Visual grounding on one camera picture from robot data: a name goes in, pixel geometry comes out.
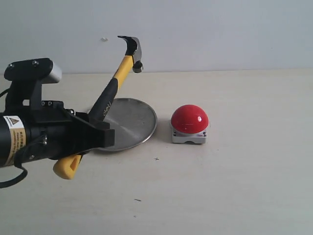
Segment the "black rubber grip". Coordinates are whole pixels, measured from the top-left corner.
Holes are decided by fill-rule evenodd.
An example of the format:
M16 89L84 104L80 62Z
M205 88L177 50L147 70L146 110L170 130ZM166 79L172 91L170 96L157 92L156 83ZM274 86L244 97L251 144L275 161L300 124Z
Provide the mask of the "black rubber grip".
M117 90L118 81L116 78L112 78L90 110L89 118L103 121L113 103Z

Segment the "hammer head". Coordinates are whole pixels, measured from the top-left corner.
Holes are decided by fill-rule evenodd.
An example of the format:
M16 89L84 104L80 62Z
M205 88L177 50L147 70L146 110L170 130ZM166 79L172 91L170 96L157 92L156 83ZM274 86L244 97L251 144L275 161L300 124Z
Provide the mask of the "hammer head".
M139 43L139 39L136 37L129 36L118 36L126 41L127 50L125 55L131 55L133 57L134 66L133 71L135 73L142 72L143 64L141 62L141 47Z

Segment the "yellow handle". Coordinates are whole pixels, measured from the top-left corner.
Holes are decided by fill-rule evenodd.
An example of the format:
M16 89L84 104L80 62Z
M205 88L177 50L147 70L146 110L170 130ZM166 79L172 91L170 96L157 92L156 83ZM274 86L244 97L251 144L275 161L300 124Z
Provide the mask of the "yellow handle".
M65 180L73 179L82 157L82 155L71 155L59 159L53 167L54 173Z
M118 81L118 89L120 89L120 87L122 86L133 65L133 57L131 55L125 55L116 73L113 76L113 78L116 78Z

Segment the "black cable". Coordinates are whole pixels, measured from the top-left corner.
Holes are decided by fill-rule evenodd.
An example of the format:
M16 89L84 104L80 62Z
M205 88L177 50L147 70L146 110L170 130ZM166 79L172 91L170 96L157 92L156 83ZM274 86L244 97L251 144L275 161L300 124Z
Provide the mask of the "black cable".
M13 156L14 158L14 166L18 169L22 170L22 173L20 175L18 175L17 177L15 177L12 180L8 180L8 181L4 181L4 182L0 182L0 188L7 188L10 186L13 186L17 183L19 183L20 181L22 181L23 179L25 179L25 177L28 174L28 171L22 166L22 162L24 160L25 157L28 157L28 151L29 148L31 146L40 144L40 143L44 143L46 139L46 135L42 135L39 136L38 138L34 139L31 143L29 143L28 145L24 146L23 148L19 149Z
M9 92L10 88L5 89L3 92L0 93L0 97L4 96L5 94L7 94Z

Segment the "hammer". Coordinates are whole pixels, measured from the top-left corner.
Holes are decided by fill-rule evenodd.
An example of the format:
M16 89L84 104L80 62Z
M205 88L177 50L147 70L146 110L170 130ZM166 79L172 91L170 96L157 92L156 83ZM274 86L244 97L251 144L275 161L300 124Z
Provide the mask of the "hammer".
M88 113L89 122L95 126L102 124L107 115L117 91L122 86L128 73L133 68L135 73L142 72L141 47L138 38L128 36L118 36L126 41L127 50L113 78L103 90L90 112ZM71 155L59 159L53 167L56 175L63 179L73 179L83 154Z
M122 38L126 41L127 50L113 78L88 113L91 122L94 123L103 121L113 103L117 91L122 86L130 70L133 68L135 73L140 73L143 69L139 39L128 36L118 36L118 38Z

